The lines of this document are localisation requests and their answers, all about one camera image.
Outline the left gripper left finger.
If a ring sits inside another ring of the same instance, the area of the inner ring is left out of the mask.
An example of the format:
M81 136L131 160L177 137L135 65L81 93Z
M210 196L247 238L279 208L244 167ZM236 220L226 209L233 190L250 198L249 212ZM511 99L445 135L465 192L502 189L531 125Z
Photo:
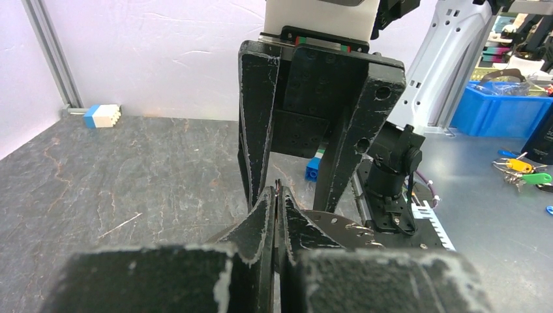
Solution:
M208 243L74 254L43 312L271 312L276 192Z

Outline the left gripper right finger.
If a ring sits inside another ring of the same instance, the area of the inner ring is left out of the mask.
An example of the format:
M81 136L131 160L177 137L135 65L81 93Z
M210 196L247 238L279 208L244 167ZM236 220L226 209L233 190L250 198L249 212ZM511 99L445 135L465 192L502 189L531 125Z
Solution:
M346 248L278 191L283 312L492 312L472 264L444 249Z

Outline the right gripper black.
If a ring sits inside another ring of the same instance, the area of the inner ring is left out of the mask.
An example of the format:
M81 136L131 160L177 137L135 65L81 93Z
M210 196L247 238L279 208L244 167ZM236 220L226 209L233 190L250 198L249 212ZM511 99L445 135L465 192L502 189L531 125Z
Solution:
M238 53L237 158L248 210L271 153L309 158L326 145L313 208L333 213L406 88L404 64L366 42L291 26L259 40Z

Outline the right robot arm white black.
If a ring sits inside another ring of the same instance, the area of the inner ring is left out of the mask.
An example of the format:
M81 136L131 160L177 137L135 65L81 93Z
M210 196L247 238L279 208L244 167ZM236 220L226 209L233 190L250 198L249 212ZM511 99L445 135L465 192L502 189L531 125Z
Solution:
M500 1L438 1L409 68L371 40L418 1L267 1L263 31L239 49L238 161L249 209L269 155L319 165L314 206L332 213L365 157L363 194L379 231L413 235L403 185L422 160L423 130L441 92Z

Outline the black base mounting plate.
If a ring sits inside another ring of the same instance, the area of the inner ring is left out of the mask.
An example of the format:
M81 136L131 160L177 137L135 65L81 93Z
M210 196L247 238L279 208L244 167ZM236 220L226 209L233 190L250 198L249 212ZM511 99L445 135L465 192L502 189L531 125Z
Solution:
M416 202L409 195L414 184L400 182L402 175L373 168L364 160L353 176L361 225L369 229L374 242L387 248L445 249L455 247L430 204Z

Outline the blue green toy brick stack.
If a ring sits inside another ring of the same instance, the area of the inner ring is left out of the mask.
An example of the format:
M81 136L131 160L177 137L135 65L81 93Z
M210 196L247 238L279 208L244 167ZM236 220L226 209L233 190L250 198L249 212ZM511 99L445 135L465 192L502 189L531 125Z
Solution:
M319 174L320 161L323 157L325 149L318 149L313 158L309 160L305 168L305 179L307 181L316 182Z

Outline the blue plastic bin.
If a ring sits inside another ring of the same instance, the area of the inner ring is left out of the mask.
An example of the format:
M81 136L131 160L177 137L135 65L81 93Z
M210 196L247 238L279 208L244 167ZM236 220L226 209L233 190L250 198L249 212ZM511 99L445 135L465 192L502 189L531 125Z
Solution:
M465 135L527 139L552 104L551 97L483 93L476 84L466 86L451 121Z

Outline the blue white toy brick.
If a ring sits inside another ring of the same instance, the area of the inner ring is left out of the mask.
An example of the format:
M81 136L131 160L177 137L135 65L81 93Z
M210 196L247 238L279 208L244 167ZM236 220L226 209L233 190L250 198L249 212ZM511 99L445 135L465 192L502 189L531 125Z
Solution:
M96 104L83 115L88 128L111 128L121 117L121 107L117 104Z

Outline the yellow key tag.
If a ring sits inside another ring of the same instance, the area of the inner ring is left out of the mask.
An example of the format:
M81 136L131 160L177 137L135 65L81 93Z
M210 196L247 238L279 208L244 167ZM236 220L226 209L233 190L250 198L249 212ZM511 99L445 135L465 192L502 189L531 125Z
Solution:
M519 159L509 158L505 164L509 169L520 173L531 173L533 171L533 166L531 164Z

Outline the dark bottle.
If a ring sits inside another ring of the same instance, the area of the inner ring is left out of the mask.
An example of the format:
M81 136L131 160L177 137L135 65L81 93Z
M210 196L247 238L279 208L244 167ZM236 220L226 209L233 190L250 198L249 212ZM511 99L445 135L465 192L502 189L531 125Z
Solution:
M552 165L552 104L522 148L525 157L542 165Z

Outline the green key tag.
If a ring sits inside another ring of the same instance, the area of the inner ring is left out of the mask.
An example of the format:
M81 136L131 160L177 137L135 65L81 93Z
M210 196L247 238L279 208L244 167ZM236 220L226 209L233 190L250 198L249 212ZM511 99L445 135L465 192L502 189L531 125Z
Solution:
M521 176L521 180L530 185L544 185L552 181L549 173L528 173Z

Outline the black key tag on bench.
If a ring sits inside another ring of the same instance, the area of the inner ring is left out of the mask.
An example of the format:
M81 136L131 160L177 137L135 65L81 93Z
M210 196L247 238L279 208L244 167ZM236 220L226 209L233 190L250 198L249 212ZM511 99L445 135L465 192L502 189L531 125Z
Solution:
M543 192L553 193L553 185L550 183L538 184L536 187Z

